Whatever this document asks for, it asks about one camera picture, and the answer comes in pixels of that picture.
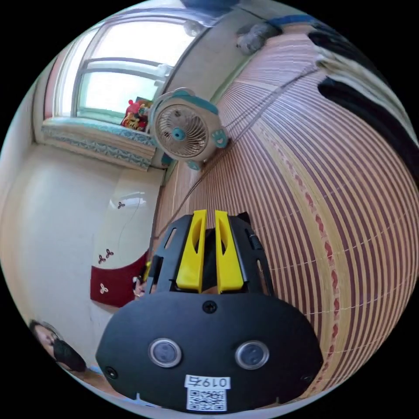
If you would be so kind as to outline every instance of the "red decorative pattern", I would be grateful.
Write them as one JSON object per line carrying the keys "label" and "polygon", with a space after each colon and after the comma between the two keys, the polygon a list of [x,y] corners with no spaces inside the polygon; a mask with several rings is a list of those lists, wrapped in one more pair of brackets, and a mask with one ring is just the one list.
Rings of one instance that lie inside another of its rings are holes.
{"label": "red decorative pattern", "polygon": [[147,260],[148,251],[134,263],[121,268],[104,269],[92,266],[90,299],[113,307],[122,307],[132,301],[132,278],[142,272]]}
{"label": "red decorative pattern", "polygon": [[335,264],[335,260],[333,258],[333,249],[332,249],[332,246],[330,245],[330,242],[328,240],[328,234],[327,234],[325,225],[323,223],[322,217],[318,213],[316,205],[314,204],[314,200],[313,200],[311,194],[309,193],[309,191],[307,190],[301,176],[296,172],[293,164],[286,158],[286,156],[283,153],[280,153],[280,156],[281,156],[284,164],[290,170],[293,178],[296,180],[300,191],[302,192],[302,194],[304,195],[304,197],[305,197],[305,199],[308,203],[308,206],[310,208],[310,212],[314,216],[314,221],[317,223],[320,236],[322,238],[322,241],[324,242],[324,250],[326,251],[326,257],[327,257],[328,262],[329,262],[330,279],[331,279],[331,282],[332,282],[332,289],[333,289],[333,294],[334,294],[334,297],[335,297],[335,300],[333,302],[333,308],[334,308],[334,310],[333,310],[333,326],[332,326],[332,333],[330,335],[331,345],[329,347],[329,352],[328,352],[327,357],[325,359],[325,363],[323,364],[323,368],[321,369],[321,371],[320,371],[320,373],[319,373],[319,375],[316,379],[316,382],[314,383],[312,388],[309,390],[309,395],[311,395],[318,390],[317,386],[323,380],[324,373],[329,368],[330,360],[331,360],[331,358],[333,356],[333,353],[335,351],[334,343],[336,342],[336,338],[337,338],[337,335],[339,333],[339,313],[340,313],[339,281],[338,281],[338,274],[337,274],[337,271],[335,269],[336,264]]}

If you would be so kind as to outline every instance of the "person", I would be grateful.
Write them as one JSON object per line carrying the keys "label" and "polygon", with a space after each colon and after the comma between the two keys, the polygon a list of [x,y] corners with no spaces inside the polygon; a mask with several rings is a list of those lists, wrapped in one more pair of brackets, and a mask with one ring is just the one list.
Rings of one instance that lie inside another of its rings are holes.
{"label": "person", "polygon": [[116,397],[123,397],[110,386],[102,374],[89,369],[81,355],[65,342],[51,325],[31,320],[29,330],[45,351],[62,368],[98,390]]}

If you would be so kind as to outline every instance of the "red toy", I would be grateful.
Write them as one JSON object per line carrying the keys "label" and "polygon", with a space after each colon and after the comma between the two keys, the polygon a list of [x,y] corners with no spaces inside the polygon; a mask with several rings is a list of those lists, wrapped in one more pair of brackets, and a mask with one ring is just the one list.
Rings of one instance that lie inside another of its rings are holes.
{"label": "red toy", "polygon": [[127,111],[125,112],[125,118],[129,113],[133,113],[134,115],[138,113],[140,110],[140,107],[143,103],[145,103],[145,100],[140,100],[138,102],[133,102],[131,99],[128,101],[129,107],[127,108]]}

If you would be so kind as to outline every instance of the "window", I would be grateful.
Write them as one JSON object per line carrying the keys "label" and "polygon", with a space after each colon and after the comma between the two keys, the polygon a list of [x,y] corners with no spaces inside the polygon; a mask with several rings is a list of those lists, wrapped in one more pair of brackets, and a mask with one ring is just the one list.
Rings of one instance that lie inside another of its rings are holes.
{"label": "window", "polygon": [[195,38],[184,19],[150,19],[104,23],[75,41],[58,78],[55,115],[118,124],[130,99],[160,95]]}
{"label": "window", "polygon": [[63,80],[62,93],[61,97],[57,97],[58,100],[56,101],[58,105],[56,113],[60,116],[69,117],[71,114],[71,101],[76,74],[83,54],[96,32],[97,29],[82,35],[81,38],[75,42],[74,47],[70,50],[70,53],[63,64],[60,75],[60,79]]}
{"label": "window", "polygon": [[139,21],[112,26],[92,58],[136,58],[173,67],[193,41],[179,23],[183,21]]}

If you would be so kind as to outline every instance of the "fan knob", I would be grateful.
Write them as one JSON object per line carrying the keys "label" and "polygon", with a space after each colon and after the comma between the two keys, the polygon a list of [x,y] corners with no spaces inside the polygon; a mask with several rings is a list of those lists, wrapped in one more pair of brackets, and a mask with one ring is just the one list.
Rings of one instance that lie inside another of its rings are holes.
{"label": "fan knob", "polygon": [[179,127],[173,128],[172,135],[176,141],[183,141],[186,137],[184,130]]}

